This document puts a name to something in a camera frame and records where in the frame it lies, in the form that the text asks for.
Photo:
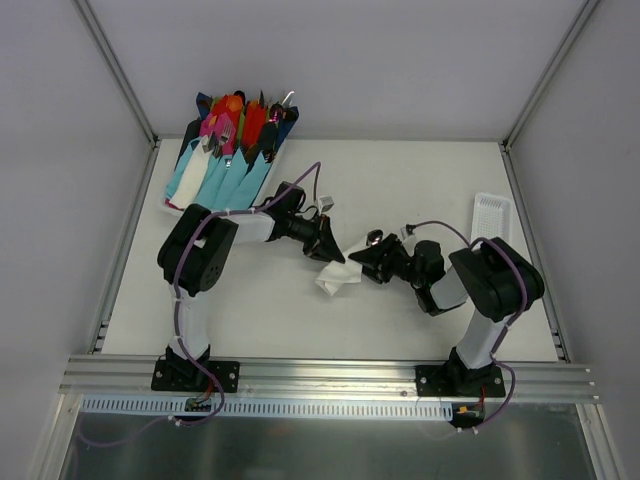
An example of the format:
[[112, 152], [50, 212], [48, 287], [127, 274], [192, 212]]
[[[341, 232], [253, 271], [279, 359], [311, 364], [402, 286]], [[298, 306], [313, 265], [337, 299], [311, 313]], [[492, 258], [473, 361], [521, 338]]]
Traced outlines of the silver spoon teal handle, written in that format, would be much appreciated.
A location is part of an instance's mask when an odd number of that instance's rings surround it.
[[384, 232], [381, 229], [371, 230], [366, 236], [366, 246], [377, 246], [384, 240], [384, 237]]

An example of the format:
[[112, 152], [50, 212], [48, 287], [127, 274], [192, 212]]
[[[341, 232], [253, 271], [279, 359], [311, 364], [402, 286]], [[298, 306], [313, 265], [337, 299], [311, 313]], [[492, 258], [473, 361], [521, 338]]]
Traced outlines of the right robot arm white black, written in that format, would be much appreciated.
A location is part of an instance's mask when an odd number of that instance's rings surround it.
[[422, 240], [408, 253], [394, 234], [351, 253], [349, 259], [378, 284], [395, 277], [407, 282], [420, 309], [432, 317], [473, 304], [466, 332], [448, 359], [440, 366], [415, 367], [420, 397], [506, 396], [494, 356], [508, 327], [544, 295], [542, 276], [531, 263], [504, 240], [493, 238], [451, 253], [446, 267], [439, 243]]

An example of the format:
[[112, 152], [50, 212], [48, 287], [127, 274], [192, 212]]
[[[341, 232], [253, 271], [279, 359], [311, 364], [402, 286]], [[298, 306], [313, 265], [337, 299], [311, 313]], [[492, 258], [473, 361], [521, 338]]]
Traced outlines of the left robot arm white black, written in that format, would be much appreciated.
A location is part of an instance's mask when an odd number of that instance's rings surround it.
[[317, 212], [303, 217], [305, 199], [303, 188], [283, 182], [273, 197], [247, 211], [213, 213], [198, 204], [187, 207], [157, 256], [172, 295], [173, 334], [155, 363], [153, 391], [237, 391], [240, 364], [211, 358], [206, 296], [220, 279], [234, 245], [286, 237], [300, 242], [310, 259], [345, 262], [329, 216]]

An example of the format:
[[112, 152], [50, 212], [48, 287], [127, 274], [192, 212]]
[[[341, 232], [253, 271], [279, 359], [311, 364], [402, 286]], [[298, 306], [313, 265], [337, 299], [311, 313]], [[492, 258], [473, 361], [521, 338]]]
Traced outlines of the white paper napkin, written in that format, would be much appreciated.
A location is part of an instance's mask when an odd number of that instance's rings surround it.
[[349, 259], [349, 255], [367, 246], [365, 236], [342, 252], [345, 261], [331, 261], [315, 279], [315, 284], [327, 295], [334, 296], [344, 285], [359, 284], [362, 281], [362, 265]]

